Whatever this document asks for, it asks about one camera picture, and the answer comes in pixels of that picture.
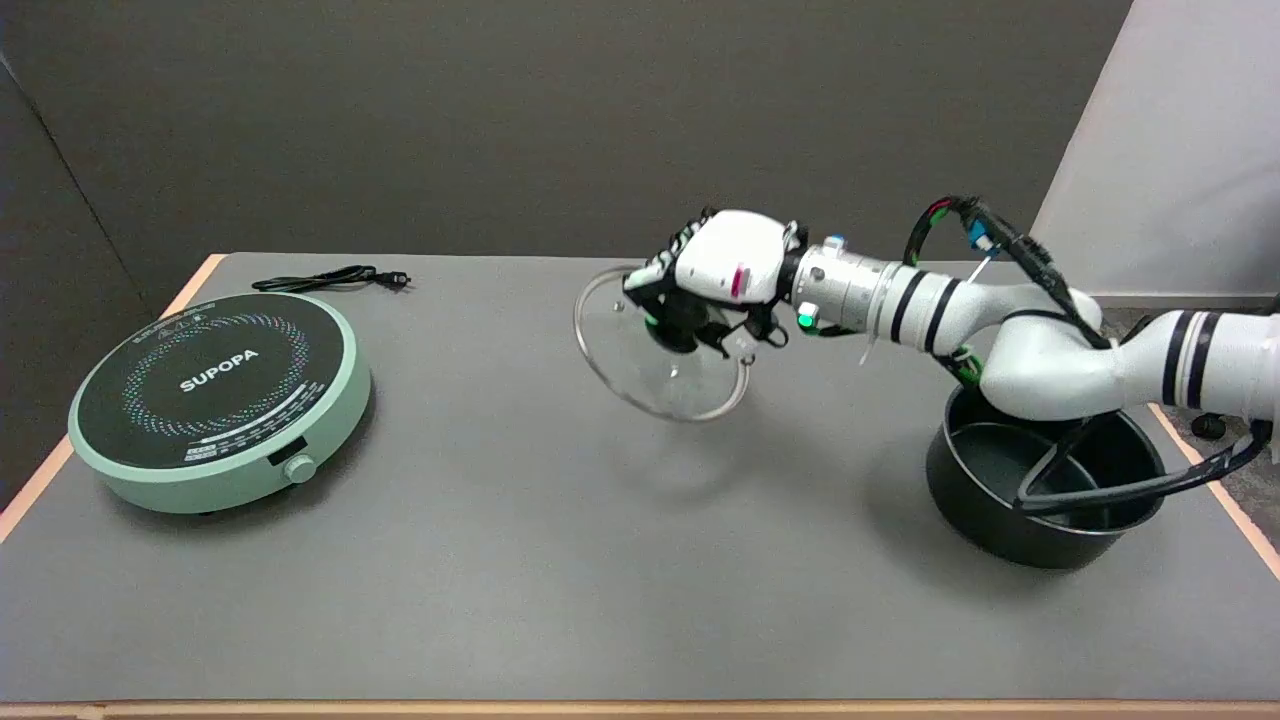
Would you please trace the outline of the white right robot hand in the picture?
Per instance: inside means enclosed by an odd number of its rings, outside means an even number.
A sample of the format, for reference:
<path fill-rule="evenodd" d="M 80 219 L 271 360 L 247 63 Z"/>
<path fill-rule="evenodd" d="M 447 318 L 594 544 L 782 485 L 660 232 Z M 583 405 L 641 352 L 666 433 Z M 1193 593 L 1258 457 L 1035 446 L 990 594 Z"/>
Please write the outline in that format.
<path fill-rule="evenodd" d="M 672 354 L 705 347 L 730 357 L 726 342 L 737 331 L 785 346 L 788 334 L 773 338 L 774 307 L 791 293 L 808 240 L 796 222 L 707 208 L 625 274 L 623 295 L 643 310 L 648 334 Z"/>

